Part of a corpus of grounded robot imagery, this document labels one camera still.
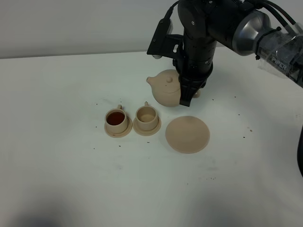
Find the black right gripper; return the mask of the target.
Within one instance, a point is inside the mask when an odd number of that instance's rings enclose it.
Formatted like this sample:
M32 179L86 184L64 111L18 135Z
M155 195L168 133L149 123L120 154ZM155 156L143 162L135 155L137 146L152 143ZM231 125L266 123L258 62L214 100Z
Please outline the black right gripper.
M202 61L177 58L173 59L173 66L179 74L180 101L183 106L190 106L191 100L199 89L204 88L207 79L213 71L213 57Z

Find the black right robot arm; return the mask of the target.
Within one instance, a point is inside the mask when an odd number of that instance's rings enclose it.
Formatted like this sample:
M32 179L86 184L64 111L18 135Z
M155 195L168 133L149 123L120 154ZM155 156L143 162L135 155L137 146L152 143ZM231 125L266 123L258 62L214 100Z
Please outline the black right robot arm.
M180 104L189 106L213 70L221 43L240 56L254 54L295 84L303 84L303 28L269 0L180 0L184 66Z

